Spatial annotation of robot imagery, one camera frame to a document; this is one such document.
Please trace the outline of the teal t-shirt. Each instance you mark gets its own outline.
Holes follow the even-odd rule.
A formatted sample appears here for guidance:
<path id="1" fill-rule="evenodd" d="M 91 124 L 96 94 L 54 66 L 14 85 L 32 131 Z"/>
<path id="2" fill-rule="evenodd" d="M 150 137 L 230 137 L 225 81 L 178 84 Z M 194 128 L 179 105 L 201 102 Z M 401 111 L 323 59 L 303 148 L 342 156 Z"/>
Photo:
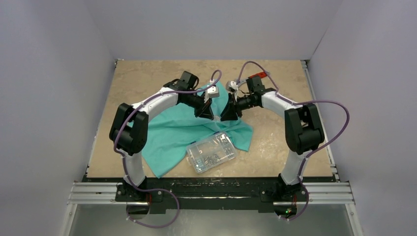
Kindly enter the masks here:
<path id="1" fill-rule="evenodd" d="M 180 103 L 164 110 L 149 123 L 148 138 L 142 156 L 127 160 L 128 173 L 144 174 L 145 161 L 152 173 L 160 178 L 172 170 L 186 155 L 186 147 L 216 132 L 225 132 L 234 146 L 249 151 L 253 128 L 241 119 L 220 121 L 219 117 L 228 101 L 228 93 L 218 85 L 220 96 L 212 100 L 213 120 L 197 118 L 193 108 Z"/>

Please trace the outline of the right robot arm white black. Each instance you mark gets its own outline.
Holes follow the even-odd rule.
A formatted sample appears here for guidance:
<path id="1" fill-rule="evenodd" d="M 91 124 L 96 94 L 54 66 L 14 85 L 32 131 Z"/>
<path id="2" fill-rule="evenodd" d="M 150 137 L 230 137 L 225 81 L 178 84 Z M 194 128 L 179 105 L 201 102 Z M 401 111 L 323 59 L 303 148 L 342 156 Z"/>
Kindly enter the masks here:
<path id="1" fill-rule="evenodd" d="M 239 97 L 240 84 L 229 81 L 226 90 L 228 101 L 221 113 L 221 121 L 238 120 L 244 110 L 261 107 L 284 119 L 285 141 L 289 154 L 282 172 L 278 175 L 274 194 L 282 200 L 290 199 L 301 189 L 301 182 L 309 154 L 325 140 L 318 108 L 313 103 L 298 105 L 281 96 L 274 88 L 266 88 L 260 76 L 246 79 L 248 94 Z"/>

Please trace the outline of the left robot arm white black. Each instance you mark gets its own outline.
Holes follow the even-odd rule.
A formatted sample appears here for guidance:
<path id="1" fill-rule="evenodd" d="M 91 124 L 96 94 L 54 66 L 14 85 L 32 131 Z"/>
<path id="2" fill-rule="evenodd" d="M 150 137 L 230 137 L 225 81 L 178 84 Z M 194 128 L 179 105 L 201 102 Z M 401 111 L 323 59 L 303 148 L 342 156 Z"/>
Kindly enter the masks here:
<path id="1" fill-rule="evenodd" d="M 129 105 L 118 106 L 109 138 L 114 152 L 121 156 L 124 184 L 128 184 L 127 194 L 134 201 L 141 201 L 147 193 L 164 192 L 163 188 L 146 188 L 146 175 L 142 166 L 142 150 L 148 139 L 149 122 L 166 109 L 185 104 L 194 109 L 200 118 L 214 117 L 210 106 L 213 92 L 219 78 L 211 78 L 207 87 L 197 89 L 199 78 L 184 71 L 180 78 L 166 84 L 147 99 Z"/>

